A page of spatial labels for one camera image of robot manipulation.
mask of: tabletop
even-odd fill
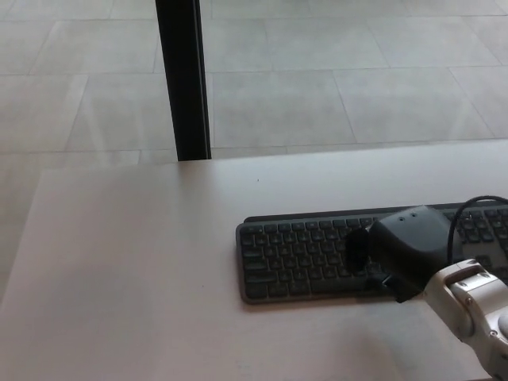
[[[486,377],[422,301],[246,306],[246,217],[508,196],[508,144],[48,171],[2,306],[2,381]]]

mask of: floor tile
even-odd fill
[[[501,61],[508,64],[508,17],[464,17],[479,39]]]
[[[458,67],[453,75],[496,137],[508,137],[508,67]]]
[[[492,137],[448,69],[335,75],[359,143]]]
[[[275,70],[387,66],[362,21],[309,18],[266,23]]]
[[[0,225],[23,225],[44,169],[137,164],[139,151],[60,152],[0,156]]]
[[[308,0],[211,0],[214,18],[310,16]]]
[[[85,75],[0,76],[0,152],[61,151]]]
[[[156,19],[155,0],[114,0],[110,18]]]
[[[356,151],[360,149],[380,149],[427,145],[426,141],[402,141],[398,143],[362,143],[362,144],[329,144],[329,145],[294,145],[287,147],[287,153],[314,153],[335,151]]]
[[[151,73],[156,21],[59,21],[32,70],[48,73]]]
[[[354,142],[329,71],[214,75],[215,147]]]
[[[212,148],[212,159],[286,155],[286,147]]]
[[[402,0],[310,0],[314,16],[400,17],[409,15]]]
[[[495,0],[404,0],[414,16],[505,14]]]
[[[0,274],[12,268],[24,227],[23,224],[0,224]]]
[[[164,73],[164,58],[162,57],[162,47],[160,46],[160,37],[157,38],[156,62],[153,67],[154,73]]]
[[[140,164],[169,164],[178,162],[176,148],[159,149],[156,151],[141,151]]]
[[[162,74],[92,75],[68,151],[175,147]]]
[[[0,74],[28,74],[51,22],[0,22]]]
[[[508,0],[495,0],[495,3],[499,6],[499,8],[508,13]]]
[[[201,19],[212,18],[212,0],[200,0]]]
[[[369,25],[392,67],[499,65],[460,17],[372,19]]]
[[[203,22],[203,44],[207,71],[271,70],[263,21]]]
[[[114,0],[16,0],[8,20],[92,20],[108,18]]]
[[[14,0],[0,0],[0,20],[3,20],[13,3]]]

